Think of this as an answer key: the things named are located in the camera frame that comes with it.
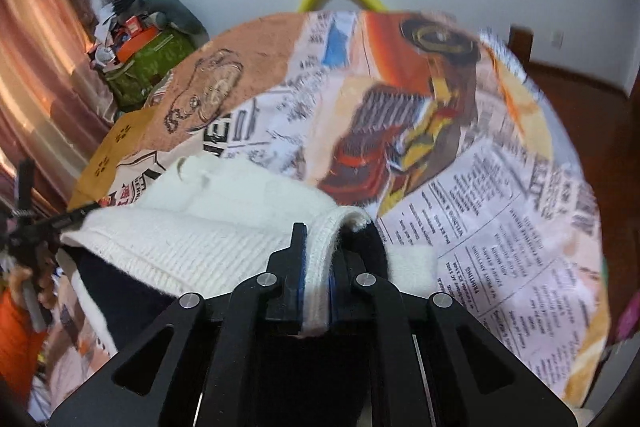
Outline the person's left hand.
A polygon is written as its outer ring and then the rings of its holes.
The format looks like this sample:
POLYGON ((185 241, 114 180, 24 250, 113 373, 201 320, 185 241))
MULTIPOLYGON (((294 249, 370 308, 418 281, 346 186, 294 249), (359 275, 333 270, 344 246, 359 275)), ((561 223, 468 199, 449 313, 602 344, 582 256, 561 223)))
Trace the person's left hand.
POLYGON ((55 262, 50 251, 41 249, 38 253, 39 272, 38 277, 34 277, 34 272, 26 265, 14 265, 9 275, 9 290, 13 302, 21 309, 26 310, 27 305, 24 297, 24 289, 30 285, 38 289, 37 299, 40 305, 51 310, 56 303, 55 285, 53 272, 55 262))

